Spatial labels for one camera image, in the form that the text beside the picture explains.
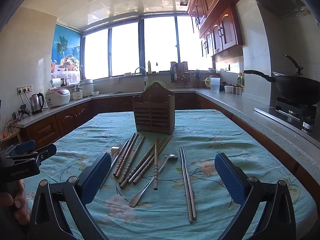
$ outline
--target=hand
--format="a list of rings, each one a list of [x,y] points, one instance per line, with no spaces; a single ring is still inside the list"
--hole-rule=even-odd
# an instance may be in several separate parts
[[[26,192],[24,191],[24,188],[24,181],[19,180],[19,192],[14,199],[12,199],[12,196],[9,193],[0,192],[0,206],[10,207],[14,203],[17,210],[14,211],[13,215],[21,225],[30,223],[30,211],[28,209],[28,201],[26,200]]]

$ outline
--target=white rice cooker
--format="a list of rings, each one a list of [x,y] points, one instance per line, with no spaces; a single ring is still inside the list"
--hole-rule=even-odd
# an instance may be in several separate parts
[[[63,106],[70,101],[70,92],[65,88],[52,88],[45,94],[49,107]]]
[[[94,92],[94,83],[92,79],[83,79],[80,81],[80,86],[82,87],[83,96],[88,97],[91,96],[92,92]]]

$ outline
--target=plastic pitcher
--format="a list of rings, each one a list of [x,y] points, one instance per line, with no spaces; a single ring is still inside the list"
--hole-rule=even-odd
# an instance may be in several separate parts
[[[210,86],[211,92],[219,92],[220,78],[206,78],[204,82],[207,86]]]

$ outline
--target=pan handle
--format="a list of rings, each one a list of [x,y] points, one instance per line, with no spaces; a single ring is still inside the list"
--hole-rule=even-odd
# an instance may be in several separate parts
[[[265,80],[269,81],[269,82],[276,82],[276,79],[274,77],[270,77],[268,75],[263,74],[260,71],[257,70],[244,70],[245,74],[254,74],[254,75],[258,75],[263,77]]]

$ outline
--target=slatted wooden box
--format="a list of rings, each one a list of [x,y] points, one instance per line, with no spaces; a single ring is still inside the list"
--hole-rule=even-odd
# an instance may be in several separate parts
[[[174,130],[174,92],[153,83],[140,96],[132,98],[137,131],[171,134]]]

